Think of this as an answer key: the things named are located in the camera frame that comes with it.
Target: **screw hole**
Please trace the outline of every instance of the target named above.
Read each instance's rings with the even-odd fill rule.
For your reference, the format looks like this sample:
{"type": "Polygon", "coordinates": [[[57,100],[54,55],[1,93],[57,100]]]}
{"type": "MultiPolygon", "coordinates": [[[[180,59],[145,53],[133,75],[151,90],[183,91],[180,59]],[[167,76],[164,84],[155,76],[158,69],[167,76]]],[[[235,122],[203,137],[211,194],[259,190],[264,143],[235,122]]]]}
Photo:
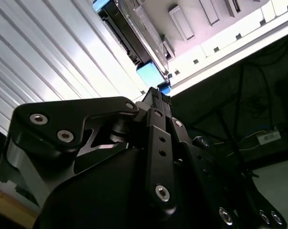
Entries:
{"type": "Polygon", "coordinates": [[[62,138],[69,138],[69,134],[62,134],[62,138]]]}
{"type": "Polygon", "coordinates": [[[166,156],[166,153],[163,150],[160,150],[159,153],[161,154],[161,156],[166,156]]]}
{"type": "Polygon", "coordinates": [[[34,117],[35,121],[37,122],[43,122],[43,118],[41,116],[34,117]]]}

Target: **bolt head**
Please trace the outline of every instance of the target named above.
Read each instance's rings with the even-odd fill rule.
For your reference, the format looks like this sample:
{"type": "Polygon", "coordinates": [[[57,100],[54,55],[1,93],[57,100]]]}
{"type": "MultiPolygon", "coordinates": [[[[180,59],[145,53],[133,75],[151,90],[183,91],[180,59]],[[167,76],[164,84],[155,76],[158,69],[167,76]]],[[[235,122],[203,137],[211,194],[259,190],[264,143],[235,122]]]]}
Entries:
{"type": "Polygon", "coordinates": [[[57,133],[57,137],[59,140],[66,142],[66,143],[70,143],[74,139],[74,135],[68,130],[60,130],[57,133]]]}
{"type": "Polygon", "coordinates": [[[219,208],[219,216],[229,226],[233,224],[233,218],[224,208],[219,208]]]}
{"type": "Polygon", "coordinates": [[[259,215],[266,222],[266,224],[270,224],[269,218],[267,217],[267,215],[263,211],[259,211],[259,215]]]}
{"type": "Polygon", "coordinates": [[[162,185],[157,185],[155,187],[155,192],[157,196],[163,201],[168,202],[170,199],[169,191],[162,185]]]}
{"type": "Polygon", "coordinates": [[[48,123],[47,117],[42,114],[32,114],[29,119],[33,124],[36,125],[44,125],[48,123]]]}
{"type": "Polygon", "coordinates": [[[271,212],[271,215],[272,215],[273,219],[274,219],[279,225],[282,225],[282,224],[283,224],[281,218],[280,218],[274,211],[271,212]]]}

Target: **black wire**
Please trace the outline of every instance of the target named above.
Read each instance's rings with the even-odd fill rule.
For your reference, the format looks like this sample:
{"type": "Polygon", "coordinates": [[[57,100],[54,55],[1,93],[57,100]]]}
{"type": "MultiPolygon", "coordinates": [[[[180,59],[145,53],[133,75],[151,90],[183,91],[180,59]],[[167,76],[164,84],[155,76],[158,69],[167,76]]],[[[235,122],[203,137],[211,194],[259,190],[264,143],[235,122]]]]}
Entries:
{"type": "Polygon", "coordinates": [[[253,62],[248,62],[248,63],[252,64],[253,66],[257,66],[257,67],[267,67],[267,66],[271,66],[271,65],[276,64],[277,62],[281,61],[287,54],[288,54],[288,46],[285,49],[285,51],[275,61],[273,61],[271,63],[266,63],[266,64],[258,64],[258,63],[253,63],[253,62]]]}
{"type": "Polygon", "coordinates": [[[273,114],[272,114],[272,96],[271,96],[271,91],[270,91],[270,87],[269,87],[269,84],[268,84],[268,80],[267,80],[267,77],[263,71],[263,69],[259,66],[259,65],[256,65],[256,64],[252,64],[250,62],[248,62],[249,65],[253,66],[253,67],[256,67],[257,70],[261,73],[263,79],[264,79],[264,83],[266,85],[266,91],[267,91],[267,95],[268,95],[268,100],[269,100],[269,121],[270,121],[270,128],[273,129],[273,114]]]}
{"type": "Polygon", "coordinates": [[[265,57],[265,56],[269,56],[269,55],[273,55],[275,53],[277,53],[278,51],[282,50],[286,45],[287,45],[287,42],[288,42],[288,39],[286,39],[282,45],[280,45],[279,47],[277,47],[277,44],[272,47],[272,48],[269,48],[269,51],[270,52],[262,52],[262,54],[260,55],[257,55],[257,56],[253,56],[253,57],[250,57],[250,59],[254,60],[254,59],[259,59],[259,58],[262,58],[262,57],[265,57]]]}

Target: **black metal bracket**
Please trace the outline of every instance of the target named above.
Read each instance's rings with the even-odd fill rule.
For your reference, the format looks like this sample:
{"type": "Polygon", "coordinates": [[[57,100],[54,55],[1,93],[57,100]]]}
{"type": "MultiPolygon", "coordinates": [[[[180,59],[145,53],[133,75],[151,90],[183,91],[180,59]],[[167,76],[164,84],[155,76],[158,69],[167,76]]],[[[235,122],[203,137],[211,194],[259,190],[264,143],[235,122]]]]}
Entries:
{"type": "Polygon", "coordinates": [[[165,115],[151,108],[147,113],[148,148],[146,192],[159,220],[176,209],[171,135],[166,132],[165,115]]]}
{"type": "Polygon", "coordinates": [[[64,153],[75,157],[85,145],[85,130],[119,119],[132,120],[137,114],[136,105],[124,97],[24,104],[13,113],[8,138],[26,153],[41,158],[55,160],[64,153]],[[39,123],[41,117],[46,123],[39,123]],[[71,140],[60,140],[60,131],[70,133],[71,140]]]}

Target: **silver metal part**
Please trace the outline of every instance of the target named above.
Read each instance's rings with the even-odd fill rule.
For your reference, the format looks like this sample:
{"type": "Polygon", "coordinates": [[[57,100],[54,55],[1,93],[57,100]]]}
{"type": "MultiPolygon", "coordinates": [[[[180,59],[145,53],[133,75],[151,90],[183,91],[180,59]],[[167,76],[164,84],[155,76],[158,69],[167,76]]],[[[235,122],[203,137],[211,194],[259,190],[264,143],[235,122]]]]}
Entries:
{"type": "Polygon", "coordinates": [[[209,146],[209,144],[207,144],[207,142],[206,142],[204,139],[201,139],[201,143],[202,143],[203,145],[205,145],[206,147],[209,146]]]}
{"type": "MultiPolygon", "coordinates": [[[[229,0],[233,9],[235,9],[233,0],[229,0]]],[[[166,34],[169,38],[176,57],[193,49],[197,45],[203,44],[221,31],[234,25],[250,13],[258,10],[270,0],[261,0],[255,2],[252,0],[237,0],[241,11],[232,17],[224,0],[146,0],[142,7],[145,9],[147,16],[152,21],[159,34],[166,34]],[[191,31],[195,38],[185,41],[172,20],[168,9],[174,4],[178,4],[183,12],[191,31]]]]}
{"type": "Polygon", "coordinates": [[[227,225],[231,226],[233,224],[233,218],[224,208],[219,208],[219,215],[227,225]]]}
{"type": "Polygon", "coordinates": [[[33,124],[36,125],[44,125],[48,123],[47,117],[42,114],[32,114],[29,119],[33,124]]]}
{"type": "Polygon", "coordinates": [[[175,26],[177,27],[180,35],[185,42],[195,37],[190,25],[188,24],[179,6],[176,6],[171,11],[169,11],[169,15],[171,16],[175,26]]]}
{"type": "Polygon", "coordinates": [[[135,2],[118,0],[118,7],[157,68],[165,76],[169,73],[168,62],[164,55],[160,34],[155,30],[154,25],[146,15],[145,9],[142,7],[147,1],[141,6],[135,4],[135,2]]]}
{"type": "Polygon", "coordinates": [[[259,215],[266,222],[266,224],[270,224],[270,220],[269,220],[269,218],[267,217],[267,215],[265,214],[264,211],[260,210],[259,211],[259,215]]]}
{"type": "Polygon", "coordinates": [[[57,133],[57,137],[60,141],[69,143],[74,139],[74,135],[68,130],[60,130],[57,133]]]}
{"type": "Polygon", "coordinates": [[[182,126],[183,126],[182,123],[179,122],[178,120],[175,121],[175,124],[176,124],[178,127],[182,127],[182,126]]]}
{"type": "Polygon", "coordinates": [[[50,172],[40,168],[37,163],[12,141],[9,142],[7,160],[19,170],[39,206],[43,206],[50,193],[61,183],[72,178],[74,174],[72,164],[60,172],[50,172]]]}
{"type": "Polygon", "coordinates": [[[158,185],[155,187],[155,193],[164,202],[168,202],[171,197],[167,188],[162,185],[158,185]]]}
{"type": "Polygon", "coordinates": [[[215,0],[200,0],[200,3],[204,9],[204,12],[207,18],[210,21],[210,24],[215,25],[220,19],[218,14],[220,14],[217,3],[215,0]]]}
{"type": "Polygon", "coordinates": [[[282,224],[283,224],[281,218],[280,218],[275,212],[272,211],[272,212],[271,212],[271,215],[272,215],[273,219],[274,219],[279,225],[282,225],[282,224]]]}

